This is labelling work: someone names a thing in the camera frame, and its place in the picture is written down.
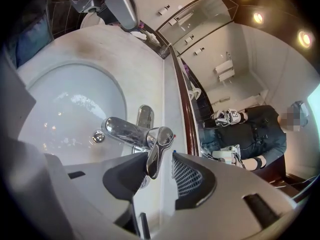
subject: towel rack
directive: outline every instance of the towel rack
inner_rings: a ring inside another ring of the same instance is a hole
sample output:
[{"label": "towel rack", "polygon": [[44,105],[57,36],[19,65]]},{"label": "towel rack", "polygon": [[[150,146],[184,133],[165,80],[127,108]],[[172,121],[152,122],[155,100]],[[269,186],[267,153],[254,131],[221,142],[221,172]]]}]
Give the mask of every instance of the towel rack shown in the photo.
[{"label": "towel rack", "polygon": [[227,56],[227,57],[229,57],[229,59],[227,59],[227,61],[231,61],[231,55],[230,55],[230,52],[228,52],[228,51],[227,51],[227,52],[226,52],[226,56]]}]

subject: marble countertop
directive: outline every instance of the marble countertop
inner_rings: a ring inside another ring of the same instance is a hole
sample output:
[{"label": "marble countertop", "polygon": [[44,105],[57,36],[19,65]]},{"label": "marble countertop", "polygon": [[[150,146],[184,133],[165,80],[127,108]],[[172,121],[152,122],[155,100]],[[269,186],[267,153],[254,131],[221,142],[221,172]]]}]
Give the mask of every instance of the marble countertop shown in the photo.
[{"label": "marble countertop", "polygon": [[[43,68],[73,61],[93,63],[114,77],[125,98],[127,121],[135,124],[139,107],[148,105],[154,111],[154,127],[163,126],[164,60],[117,26],[95,25],[63,35],[20,67],[18,74],[28,87]],[[123,154],[131,151],[125,146]],[[146,213],[150,227],[159,225],[160,181],[160,177],[152,180],[134,196],[136,215]]]}]

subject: ceiling light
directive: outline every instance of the ceiling light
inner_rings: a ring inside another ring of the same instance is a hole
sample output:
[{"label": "ceiling light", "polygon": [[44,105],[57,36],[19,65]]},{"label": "ceiling light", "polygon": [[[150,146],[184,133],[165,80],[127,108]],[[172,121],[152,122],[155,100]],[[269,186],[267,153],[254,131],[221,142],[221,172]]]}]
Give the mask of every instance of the ceiling light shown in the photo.
[{"label": "ceiling light", "polygon": [[307,33],[305,31],[299,31],[298,33],[298,40],[299,43],[304,47],[304,48],[309,48],[312,44],[312,35],[310,33]]},{"label": "ceiling light", "polygon": [[256,23],[258,24],[262,24],[264,22],[264,18],[262,17],[262,15],[258,12],[256,12],[254,15],[253,15],[253,18],[255,20]]}]

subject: faucet spout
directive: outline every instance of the faucet spout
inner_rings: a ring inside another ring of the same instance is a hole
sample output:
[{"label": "faucet spout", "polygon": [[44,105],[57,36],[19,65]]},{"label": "faucet spout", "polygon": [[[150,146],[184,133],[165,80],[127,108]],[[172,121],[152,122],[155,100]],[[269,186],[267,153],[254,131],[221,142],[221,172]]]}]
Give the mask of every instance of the faucet spout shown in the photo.
[{"label": "faucet spout", "polygon": [[102,131],[113,138],[129,145],[151,150],[146,161],[146,172],[151,179],[158,177],[163,152],[170,148],[174,141],[174,133],[168,127],[143,128],[122,120],[110,117],[102,122]]}]

